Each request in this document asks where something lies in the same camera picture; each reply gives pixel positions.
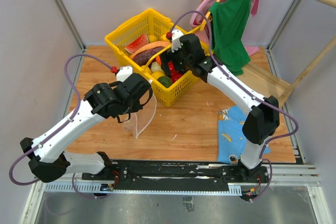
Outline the green mango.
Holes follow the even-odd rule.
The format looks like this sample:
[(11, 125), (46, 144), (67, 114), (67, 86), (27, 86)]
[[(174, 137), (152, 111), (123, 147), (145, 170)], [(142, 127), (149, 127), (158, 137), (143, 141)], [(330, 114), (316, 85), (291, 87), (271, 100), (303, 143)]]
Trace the green mango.
[(158, 82), (163, 85), (165, 88), (169, 88), (173, 82), (168, 76), (161, 76), (158, 78)]

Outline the clear polka dot zip bag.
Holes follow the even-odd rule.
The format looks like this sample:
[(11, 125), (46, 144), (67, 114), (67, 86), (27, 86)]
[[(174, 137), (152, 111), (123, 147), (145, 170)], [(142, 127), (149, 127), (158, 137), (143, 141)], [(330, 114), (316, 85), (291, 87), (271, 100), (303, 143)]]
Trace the clear polka dot zip bag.
[[(143, 77), (141, 77), (139, 74), (134, 73), (130, 75), (125, 81), (123, 81), (123, 85), (126, 86), (127, 88), (131, 84), (136, 84), (138, 82), (148, 82), (148, 81), (145, 80)], [(148, 104), (146, 104), (142, 110), (139, 110), (138, 112), (131, 114), (125, 114), (121, 117), (123, 129), (131, 133), (131, 135), (135, 139), (138, 139), (140, 134), (152, 122), (156, 113), (156, 106), (157, 101), (155, 95), (153, 94)]]

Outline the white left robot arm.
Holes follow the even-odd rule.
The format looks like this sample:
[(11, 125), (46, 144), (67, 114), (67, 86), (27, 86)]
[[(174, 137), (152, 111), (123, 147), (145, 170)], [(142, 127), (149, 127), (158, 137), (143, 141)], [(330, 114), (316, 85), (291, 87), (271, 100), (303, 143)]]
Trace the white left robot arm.
[(28, 155), (31, 172), (42, 182), (53, 182), (65, 174), (82, 173), (93, 179), (108, 179), (113, 165), (105, 152), (76, 154), (66, 148), (87, 130), (108, 118), (130, 117), (143, 109), (143, 97), (151, 99), (150, 83), (138, 73), (124, 81), (99, 83), (80, 101), (79, 108), (37, 138), (24, 138), (20, 146)]

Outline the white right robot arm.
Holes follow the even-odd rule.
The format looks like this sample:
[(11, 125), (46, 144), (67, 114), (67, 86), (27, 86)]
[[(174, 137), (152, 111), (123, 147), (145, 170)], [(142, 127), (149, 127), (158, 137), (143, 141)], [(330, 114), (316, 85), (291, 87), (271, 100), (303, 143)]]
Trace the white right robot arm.
[(190, 71), (229, 97), (247, 116), (242, 127), (247, 142), (238, 161), (238, 177), (250, 182), (260, 169), (266, 141), (280, 124), (278, 100), (272, 95), (265, 97), (257, 93), (235, 77), (223, 63), (206, 56), (195, 34), (185, 35), (175, 29), (166, 37), (171, 48), (160, 55), (161, 67), (166, 74)]

